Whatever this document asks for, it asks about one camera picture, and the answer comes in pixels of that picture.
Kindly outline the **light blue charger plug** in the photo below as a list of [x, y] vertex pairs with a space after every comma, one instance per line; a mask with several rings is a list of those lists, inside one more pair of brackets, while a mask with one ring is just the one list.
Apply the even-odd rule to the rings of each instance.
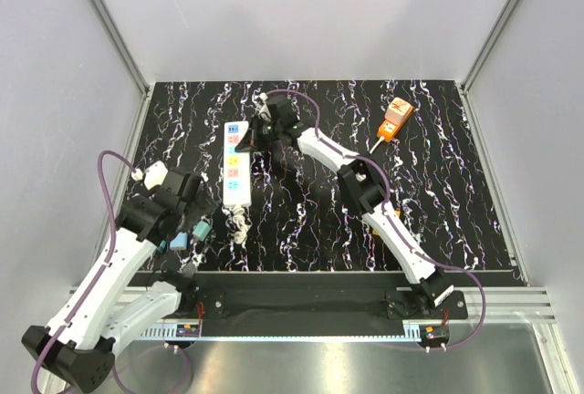
[[169, 243], [169, 249], [173, 251], [186, 250], [189, 246], [189, 234], [178, 233]]

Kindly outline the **white multi-socket power strip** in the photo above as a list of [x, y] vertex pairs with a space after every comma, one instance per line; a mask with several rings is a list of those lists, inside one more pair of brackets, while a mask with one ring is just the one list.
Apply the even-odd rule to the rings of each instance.
[[250, 152], [235, 147], [247, 133], [249, 123], [230, 121], [224, 124], [223, 204], [225, 208], [251, 205]]

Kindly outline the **teal usb charger plug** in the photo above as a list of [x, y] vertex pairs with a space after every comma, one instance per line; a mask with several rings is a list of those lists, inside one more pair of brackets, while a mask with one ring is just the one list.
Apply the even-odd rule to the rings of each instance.
[[160, 255], [167, 254], [172, 250], [171, 243], [167, 241], [163, 241], [159, 247], [157, 248], [157, 253]]

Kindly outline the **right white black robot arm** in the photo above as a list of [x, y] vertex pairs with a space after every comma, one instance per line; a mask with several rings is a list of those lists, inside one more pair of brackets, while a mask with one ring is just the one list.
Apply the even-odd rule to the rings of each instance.
[[295, 90], [277, 89], [262, 93], [256, 102], [250, 128], [235, 149], [264, 151], [275, 143], [311, 157], [337, 175], [339, 193], [349, 213], [375, 230], [398, 261], [412, 287], [414, 306], [425, 317], [438, 316], [447, 306], [454, 285], [419, 246], [391, 206], [387, 175], [371, 157], [348, 150], [321, 132], [303, 123], [288, 96]]

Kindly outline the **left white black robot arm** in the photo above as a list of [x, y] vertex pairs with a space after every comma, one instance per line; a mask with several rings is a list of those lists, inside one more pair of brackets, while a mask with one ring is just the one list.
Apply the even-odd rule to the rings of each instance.
[[142, 264], [163, 243], [192, 230], [217, 207], [205, 179], [181, 168], [149, 169], [147, 192], [125, 201], [106, 247], [77, 290], [45, 325], [28, 327], [21, 342], [45, 369], [74, 389], [91, 393], [112, 371], [116, 357], [166, 316], [199, 308], [191, 274], [164, 271], [120, 310], [114, 306]]

